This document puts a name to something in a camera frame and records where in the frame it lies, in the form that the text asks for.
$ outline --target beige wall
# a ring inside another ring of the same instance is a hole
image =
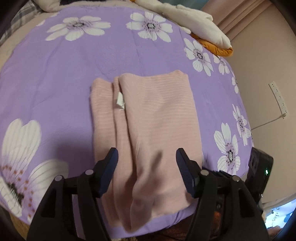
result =
[[[271,5],[232,40],[227,60],[236,75],[251,128],[281,115],[268,86],[275,81],[288,107],[284,120],[252,131],[255,147],[274,157],[263,202],[296,193],[296,37]]]

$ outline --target pink curtain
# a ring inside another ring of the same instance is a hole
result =
[[[209,0],[202,11],[232,40],[270,5],[269,0]]]

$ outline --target white power strip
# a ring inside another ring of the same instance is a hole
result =
[[[279,108],[281,109],[281,113],[286,114],[285,117],[288,116],[289,112],[286,106],[286,103],[284,101],[284,98],[281,94],[281,92],[279,91],[279,88],[277,87],[276,83],[274,81],[272,81],[271,83],[268,84],[274,94],[274,97],[276,98],[276,101],[278,102]]]

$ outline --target metal screw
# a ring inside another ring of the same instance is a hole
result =
[[[88,169],[88,170],[85,171],[86,175],[91,175],[93,173],[94,173],[94,171],[92,169]]]
[[[59,182],[60,180],[63,179],[63,177],[61,175],[58,175],[54,179],[55,179],[55,181]]]
[[[238,176],[232,176],[232,180],[235,182],[238,182],[240,180],[240,178]]]
[[[207,170],[201,170],[200,174],[203,176],[207,176],[209,174],[209,172]]]

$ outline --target bed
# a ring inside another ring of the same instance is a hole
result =
[[[203,166],[238,176],[248,171],[250,126],[227,61],[158,14],[130,2],[118,5],[42,13],[0,47],[0,203],[26,224],[56,175],[73,177],[94,166],[89,95],[98,77],[188,74]],[[157,39],[128,27],[144,18],[165,23]],[[85,25],[86,31],[76,31]],[[134,233],[104,221],[113,239],[139,236],[178,223],[195,207],[155,218]],[[79,222],[76,227],[82,237]]]

